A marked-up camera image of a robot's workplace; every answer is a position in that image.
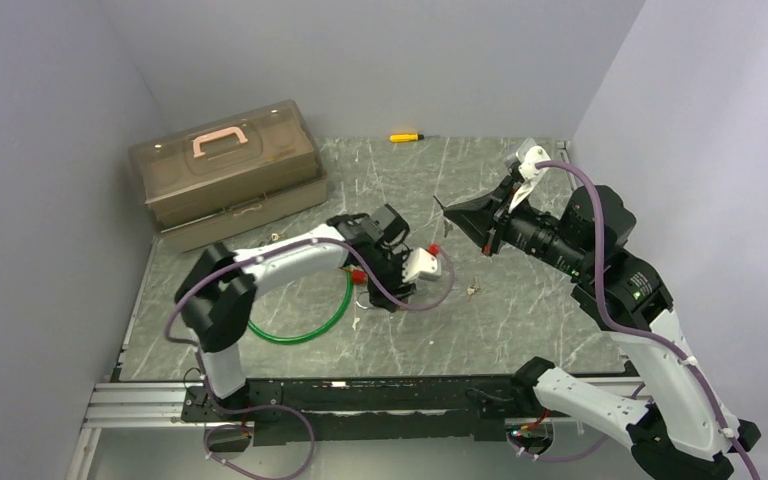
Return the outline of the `red cable padlock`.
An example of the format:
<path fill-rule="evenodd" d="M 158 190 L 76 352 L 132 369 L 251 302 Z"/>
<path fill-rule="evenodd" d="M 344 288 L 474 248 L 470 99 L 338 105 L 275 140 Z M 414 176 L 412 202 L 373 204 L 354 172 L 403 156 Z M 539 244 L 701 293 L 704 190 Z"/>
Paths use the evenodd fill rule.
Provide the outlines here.
<path fill-rule="evenodd" d="M 365 285 L 367 283 L 367 273 L 362 269 L 354 267 L 343 267 L 342 271 L 346 273 L 348 280 L 353 285 Z"/>

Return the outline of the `bunch of small keys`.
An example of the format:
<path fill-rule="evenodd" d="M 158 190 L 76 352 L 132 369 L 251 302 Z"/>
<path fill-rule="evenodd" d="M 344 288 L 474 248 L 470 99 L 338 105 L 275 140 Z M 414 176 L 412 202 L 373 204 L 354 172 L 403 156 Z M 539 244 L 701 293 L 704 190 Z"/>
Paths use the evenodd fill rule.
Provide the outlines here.
<path fill-rule="evenodd" d="M 473 282 L 466 288 L 467 300 L 471 301 L 472 298 L 481 293 L 483 288 L 478 279 L 474 279 Z"/>

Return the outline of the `green cable lock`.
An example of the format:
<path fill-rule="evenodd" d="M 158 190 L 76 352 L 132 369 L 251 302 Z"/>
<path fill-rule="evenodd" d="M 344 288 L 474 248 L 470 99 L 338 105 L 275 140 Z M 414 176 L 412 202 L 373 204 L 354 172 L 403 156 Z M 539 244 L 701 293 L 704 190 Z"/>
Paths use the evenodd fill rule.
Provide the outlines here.
<path fill-rule="evenodd" d="M 260 339 L 277 345 L 298 345 L 312 341 L 324 335 L 343 318 L 353 299 L 355 284 L 352 280 L 352 271 L 344 269 L 343 272 L 345 276 L 345 291 L 341 303 L 339 304 L 335 313 L 322 325 L 316 327 L 310 332 L 294 336 L 279 336 L 267 333 L 258 327 L 253 321 L 249 321 L 248 328 Z"/>

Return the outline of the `brass padlock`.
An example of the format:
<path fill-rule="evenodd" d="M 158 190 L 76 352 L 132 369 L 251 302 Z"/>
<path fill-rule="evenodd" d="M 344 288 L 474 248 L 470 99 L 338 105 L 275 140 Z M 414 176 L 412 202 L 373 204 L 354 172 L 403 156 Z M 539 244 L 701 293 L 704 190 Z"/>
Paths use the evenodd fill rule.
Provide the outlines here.
<path fill-rule="evenodd" d="M 354 304 L 355 304 L 355 306 L 356 306 L 358 309 L 360 309 L 360 310 L 364 310 L 364 311 L 366 311 L 366 310 L 374 310 L 374 309 L 376 309 L 376 306 L 374 306 L 374 305 L 372 305 L 372 304 L 367 304 L 367 303 L 364 303 L 364 302 L 362 302 L 361 300 L 356 300 L 356 301 L 354 302 Z"/>

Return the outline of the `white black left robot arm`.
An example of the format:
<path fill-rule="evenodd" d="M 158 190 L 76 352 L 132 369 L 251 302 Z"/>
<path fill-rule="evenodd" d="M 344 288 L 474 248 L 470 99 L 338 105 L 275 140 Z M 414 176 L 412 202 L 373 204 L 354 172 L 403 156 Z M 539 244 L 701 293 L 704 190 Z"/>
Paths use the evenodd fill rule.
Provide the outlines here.
<path fill-rule="evenodd" d="M 249 329 L 254 302 L 264 294 L 306 276 L 358 267 L 371 284 L 368 300 L 394 311 L 406 304 L 420 279 L 441 273 L 437 257 L 404 246 L 410 228 L 390 205 L 371 214 L 334 216 L 309 232 L 271 245 L 229 250 L 217 243 L 205 249 L 175 294 L 173 315 L 190 331 L 199 368 L 210 392 L 208 407 L 224 420 L 248 405 L 247 375 L 239 343 Z"/>

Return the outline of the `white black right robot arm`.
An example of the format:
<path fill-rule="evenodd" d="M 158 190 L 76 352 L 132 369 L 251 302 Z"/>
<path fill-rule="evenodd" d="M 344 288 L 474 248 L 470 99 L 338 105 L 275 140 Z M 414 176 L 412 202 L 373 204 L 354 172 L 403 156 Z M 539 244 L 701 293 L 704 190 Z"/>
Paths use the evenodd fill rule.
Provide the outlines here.
<path fill-rule="evenodd" d="M 635 216 L 605 185 L 585 185 L 554 217 L 516 204 L 506 177 L 490 193 L 446 206 L 444 216 L 491 256 L 514 247 L 567 275 L 572 298 L 616 342 L 647 400 L 609 393 L 535 357 L 511 377 L 517 411 L 565 414 L 628 449 L 655 479 L 726 479 L 732 453 L 746 453 L 758 427 L 729 413 L 682 333 L 673 297 L 656 269 L 627 251 Z"/>

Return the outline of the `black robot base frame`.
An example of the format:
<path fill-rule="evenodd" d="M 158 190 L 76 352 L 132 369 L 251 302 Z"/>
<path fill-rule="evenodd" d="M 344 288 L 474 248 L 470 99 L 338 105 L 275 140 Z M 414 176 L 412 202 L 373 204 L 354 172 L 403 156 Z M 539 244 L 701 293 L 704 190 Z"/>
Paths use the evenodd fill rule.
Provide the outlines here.
<path fill-rule="evenodd" d="M 246 425 L 256 446 L 306 441 L 307 420 L 318 442 L 467 437 L 502 441 L 530 424 L 544 432 L 544 408 L 517 391 L 508 374 L 287 378 L 248 380 L 228 400 L 212 401 L 188 386 L 185 424 Z"/>

